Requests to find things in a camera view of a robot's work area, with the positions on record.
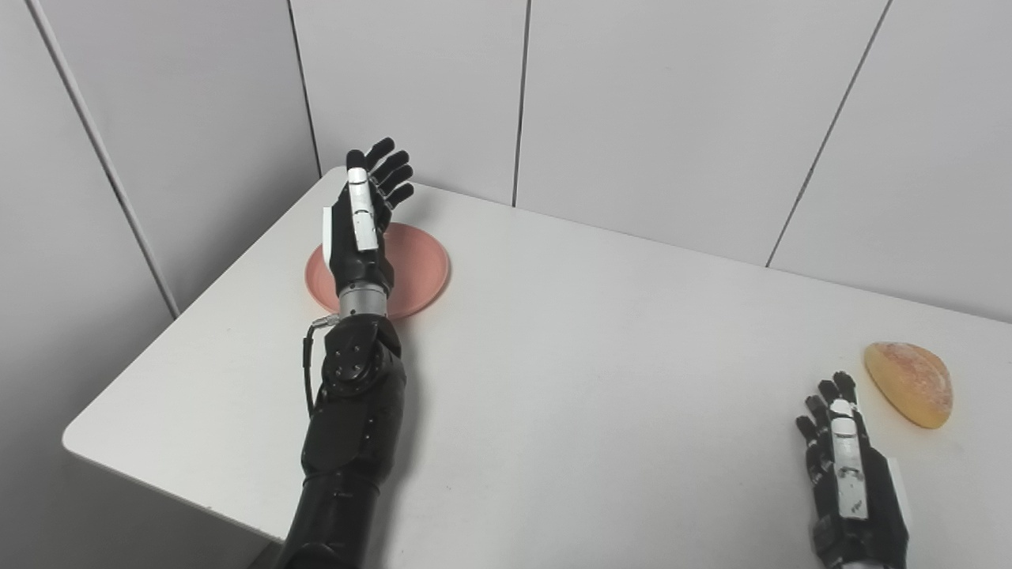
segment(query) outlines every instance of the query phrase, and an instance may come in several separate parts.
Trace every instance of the white table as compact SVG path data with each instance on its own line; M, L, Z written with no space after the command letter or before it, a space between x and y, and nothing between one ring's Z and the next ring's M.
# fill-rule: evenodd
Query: white table
M300 342L322 315L303 270L343 180L331 171L236 261L67 448L282 539L303 479ZM793 418L841 369L902 467L910 567L1007 564L1012 325L424 186L395 219L452 268L398 323L410 387L371 566L818 567ZM944 358L944 428L873 387L861 351L876 340Z

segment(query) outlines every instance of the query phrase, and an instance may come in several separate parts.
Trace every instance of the white wall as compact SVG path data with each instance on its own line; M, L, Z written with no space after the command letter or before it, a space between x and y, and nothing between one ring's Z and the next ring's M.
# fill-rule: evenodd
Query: white wall
M171 318L21 0L0 85L0 567L245 566L259 538L63 449Z
M291 7L324 171L391 136L418 181L511 202L525 0Z
M533 0L517 207L763 264L884 0Z
M188 306L319 172L285 0L37 0Z
M1012 321L1010 21L893 3L771 266Z

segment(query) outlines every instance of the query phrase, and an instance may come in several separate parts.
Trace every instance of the robotic forearm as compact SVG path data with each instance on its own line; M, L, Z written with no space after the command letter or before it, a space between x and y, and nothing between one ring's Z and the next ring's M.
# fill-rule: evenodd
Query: robotic forearm
M413 188L394 141L348 153L348 184L324 215L324 255L341 299L303 446L306 480L276 569L358 569L404 410L401 342L387 318L394 269L383 232Z

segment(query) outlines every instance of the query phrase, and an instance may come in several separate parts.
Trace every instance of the black wire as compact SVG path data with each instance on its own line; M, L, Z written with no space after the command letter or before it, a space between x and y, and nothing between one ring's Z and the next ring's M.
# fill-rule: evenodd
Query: black wire
M310 416L313 415L313 384L310 380L310 367L313 364L313 332L316 328L310 326L306 337L303 338L303 381L306 385L306 408Z

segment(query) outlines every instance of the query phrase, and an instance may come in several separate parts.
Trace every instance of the robotic hand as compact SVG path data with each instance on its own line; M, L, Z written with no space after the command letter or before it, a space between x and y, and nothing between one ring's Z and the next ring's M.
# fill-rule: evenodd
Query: robotic hand
M324 342L323 383L303 446L306 480L276 569L359 569L380 485L393 468L407 378L387 318L394 268L383 233L414 192L408 153L393 151L384 139L367 155L349 152L348 183L324 211L324 257L341 314Z
M868 441L854 380L837 372L819 392L805 401L815 422L795 421L808 441L816 553L827 569L905 569L907 526L889 463Z

